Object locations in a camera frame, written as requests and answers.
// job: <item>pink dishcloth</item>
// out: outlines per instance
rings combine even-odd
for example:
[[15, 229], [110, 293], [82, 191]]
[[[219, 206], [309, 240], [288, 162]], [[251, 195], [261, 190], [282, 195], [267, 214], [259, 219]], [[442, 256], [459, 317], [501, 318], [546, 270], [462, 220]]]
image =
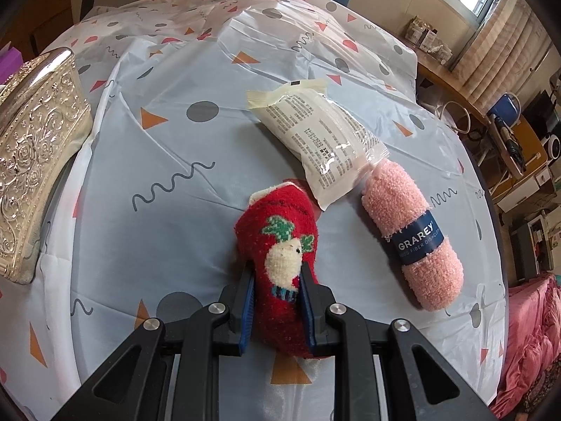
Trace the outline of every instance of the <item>pink dishcloth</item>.
[[[388, 159], [378, 163], [367, 179], [363, 206], [386, 239], [428, 210], [413, 179]], [[402, 269], [419, 303], [430, 312], [450, 305], [464, 283], [464, 268], [448, 237], [432, 253]]]

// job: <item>blue label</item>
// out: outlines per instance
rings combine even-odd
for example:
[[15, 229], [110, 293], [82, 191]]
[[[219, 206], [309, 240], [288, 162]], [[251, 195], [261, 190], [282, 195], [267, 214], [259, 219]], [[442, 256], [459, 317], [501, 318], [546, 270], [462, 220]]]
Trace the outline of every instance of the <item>blue label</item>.
[[442, 244], [444, 236], [428, 210], [413, 223], [395, 233], [390, 240], [396, 246], [402, 263], [408, 265], [436, 250]]

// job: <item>plastic package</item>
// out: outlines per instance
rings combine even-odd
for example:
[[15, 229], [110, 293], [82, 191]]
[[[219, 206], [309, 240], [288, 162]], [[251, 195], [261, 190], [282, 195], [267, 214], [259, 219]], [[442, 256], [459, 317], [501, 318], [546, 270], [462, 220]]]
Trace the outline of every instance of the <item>plastic package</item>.
[[389, 153], [385, 145], [332, 100], [323, 80], [287, 83], [272, 92], [248, 91], [248, 105], [301, 160], [324, 211]]
[[409, 24], [407, 32], [405, 33], [405, 38], [414, 46], [419, 47], [426, 34], [432, 29], [433, 28], [428, 23], [417, 15]]

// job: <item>red bedding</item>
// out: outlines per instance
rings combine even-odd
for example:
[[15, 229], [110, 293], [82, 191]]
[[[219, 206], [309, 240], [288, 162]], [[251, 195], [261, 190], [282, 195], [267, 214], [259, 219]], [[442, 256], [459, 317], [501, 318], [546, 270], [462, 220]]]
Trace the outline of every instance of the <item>red bedding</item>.
[[501, 418], [522, 399], [541, 370], [561, 352], [561, 292], [554, 275], [508, 290], [508, 342], [497, 397], [490, 408]]

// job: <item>white cable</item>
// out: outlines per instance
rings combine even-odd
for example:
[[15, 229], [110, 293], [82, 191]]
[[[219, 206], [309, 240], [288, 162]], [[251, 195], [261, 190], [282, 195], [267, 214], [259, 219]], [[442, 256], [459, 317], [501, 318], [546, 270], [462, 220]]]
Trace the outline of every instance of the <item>white cable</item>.
[[462, 108], [464, 110], [464, 112], [466, 113], [466, 117], [467, 117], [467, 129], [459, 129], [456, 128], [455, 126], [450, 126], [448, 125], [448, 127], [450, 127], [452, 130], [457, 131], [458, 133], [462, 133], [462, 134], [467, 134], [470, 132], [471, 130], [471, 117], [469, 116], [469, 112], [467, 111], [467, 109], [462, 106], [461, 104], [459, 104], [458, 102], [455, 101], [448, 101], [444, 106], [442, 106], [442, 108], [440, 108], [440, 110], [438, 110], [438, 108], [440, 106], [437, 107], [436, 111], [437, 111], [437, 119], [442, 120], [442, 115], [444, 115], [444, 110], [446, 109], [446, 106], [448, 106], [449, 104], [454, 103], [455, 105], [459, 106], [460, 108]]

